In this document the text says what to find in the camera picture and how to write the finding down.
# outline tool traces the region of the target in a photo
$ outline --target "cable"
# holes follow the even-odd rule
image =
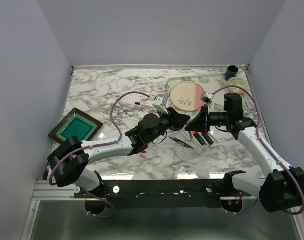
[[[303,213],[303,212],[304,212],[304,194],[303,194],[303,191],[302,191],[300,185],[298,184],[298,182],[297,182],[297,180],[295,179],[295,177],[293,176],[293,174],[292,174],[292,173],[286,168],[286,166],[285,166],[285,165],[284,165],[284,164],[275,156],[275,154],[269,149],[269,147],[264,143],[264,141],[262,140],[262,138],[259,136],[259,126],[260,126],[260,124],[261,124],[261,116],[260,116],[260,114],[259,114],[258,105],[257,105],[256,101],[254,100],[254,98],[251,96],[251,94],[250,94],[247,90],[241,88],[240,86],[224,86],[224,87],[220,88],[219,90],[213,92],[212,94],[213,94],[213,96],[214,96],[214,95],[217,94],[218,92],[220,92],[220,91],[222,91],[222,90],[224,90],[224,89],[228,89],[228,88],[238,88],[238,89],[241,89],[241,90],[243,90],[243,91],[250,97],[250,99],[251,99],[252,102],[254,103],[254,106],[255,106],[255,109],[256,109],[256,113],[257,113],[256,135],[257,135],[257,138],[258,138],[259,142],[260,142],[260,143],[262,144],[262,146],[268,151],[268,153],[274,158],[274,160],[276,161],[276,163],[277,163],[278,165],[280,165],[280,166],[285,170],[285,172],[290,176],[290,178],[293,180],[293,182],[294,182],[294,184],[295,184],[295,186],[296,186],[296,188],[297,188],[297,190],[298,190],[298,193],[299,193],[299,195],[300,195],[300,197],[301,197],[301,201],[302,201],[302,207],[301,207],[301,209],[300,209],[299,211],[297,211],[297,212],[290,212],[290,211],[287,211],[287,210],[284,210],[284,212],[287,213],[287,214],[290,214],[290,215],[299,215],[299,214]]]
[[[215,128],[216,128],[217,130],[219,130],[220,132],[223,132],[223,133],[228,133],[228,131],[226,131],[226,130],[222,130],[222,129],[219,129],[217,126],[215,126]]]
[[[100,198],[98,196],[95,196],[93,194],[91,194],[90,192],[86,191],[84,188],[80,188],[85,194],[87,194],[88,196],[92,197],[92,198],[95,198],[95,199],[98,199],[104,203],[106,203],[106,205],[110,206],[113,210],[112,214],[108,215],[108,216],[98,216],[96,214],[92,214],[91,212],[87,212],[88,214],[92,215],[93,217],[95,218],[98,218],[98,219],[108,219],[110,218],[112,215],[114,215],[116,213],[116,209],[114,208],[114,206],[107,200],[103,199],[103,198]]]
[[[236,198],[235,198],[235,200],[237,200],[237,201],[235,202],[236,204],[239,204],[239,203],[241,202],[242,198],[243,198],[243,193],[242,193],[242,191],[240,191],[239,193],[240,193],[240,198],[237,199],[238,194],[237,194],[237,196],[236,196]]]
[[[166,139],[166,137],[167,137],[167,132],[165,131],[165,137],[163,138],[163,140],[162,141],[160,141],[159,143],[154,143],[154,142],[152,142],[154,145],[159,145],[159,144],[161,144],[162,142],[164,142],[164,140]]]
[[[241,211],[241,212],[231,212],[231,211],[226,210],[225,212],[226,212],[226,213],[233,214],[233,215],[243,215],[243,214],[246,214],[246,213],[248,213],[249,211],[251,211],[251,210],[257,205],[257,203],[258,203],[258,199],[256,199],[255,202],[253,203],[253,205],[250,206],[250,207],[249,207],[247,210],[245,210],[245,211]]]
[[[120,130],[120,128],[116,125],[116,123],[114,122],[113,120],[113,110],[116,106],[116,104],[125,96],[129,95],[129,94],[140,94],[140,95],[143,95],[143,96],[146,96],[149,98],[149,95],[143,93],[143,92],[139,92],[139,91],[130,91],[130,92],[127,92],[123,95],[121,95],[115,102],[114,104],[112,105],[112,108],[111,108],[111,111],[110,111],[110,119],[111,119],[111,122],[112,124],[114,125],[114,127],[116,128],[116,130],[118,131],[119,133],[119,137],[117,139],[117,141],[112,141],[112,142],[107,142],[107,143],[99,143],[99,144],[95,144],[92,146],[92,148],[97,148],[97,147],[104,147],[104,146],[109,146],[109,145],[113,145],[113,144],[116,144],[118,143],[121,139],[122,139],[122,132]],[[51,174],[50,174],[50,178],[49,178],[49,184],[51,186],[55,186],[56,183],[53,182],[53,176],[54,176],[54,173],[56,172],[56,170],[58,169],[58,167],[68,158],[70,157],[71,155],[79,152],[79,151],[83,151],[83,150],[86,150],[86,149],[89,149],[90,146],[84,146],[84,147],[80,147],[78,149],[75,149],[74,151],[71,151],[69,152],[67,155],[65,155],[56,165],[55,167],[53,168]]]

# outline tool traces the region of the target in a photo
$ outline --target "cup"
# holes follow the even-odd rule
[[[228,81],[230,78],[235,77],[237,72],[238,72],[237,66],[235,65],[228,66],[224,75],[225,80]]]

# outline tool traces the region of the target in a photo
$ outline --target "square tray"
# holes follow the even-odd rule
[[[86,113],[73,108],[59,124],[48,134],[48,137],[58,143],[76,136],[80,141],[88,141],[102,127],[102,123],[87,115]]]

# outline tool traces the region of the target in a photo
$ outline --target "black marker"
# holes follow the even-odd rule
[[[208,143],[209,145],[214,144],[213,140],[210,138],[210,136],[209,136],[208,134],[202,133],[202,136],[204,137],[205,141],[207,141],[207,143]]]
[[[203,146],[205,145],[205,141],[201,137],[201,135],[198,132],[193,132],[193,136],[196,138],[196,140]]]

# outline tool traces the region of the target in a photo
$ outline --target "gray wall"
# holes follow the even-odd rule
[[[247,64],[284,0],[38,0],[74,66]]]
[[[0,0],[0,240],[20,239],[69,66],[35,0]]]
[[[304,0],[285,3],[255,54],[250,77],[273,147],[304,169]]]

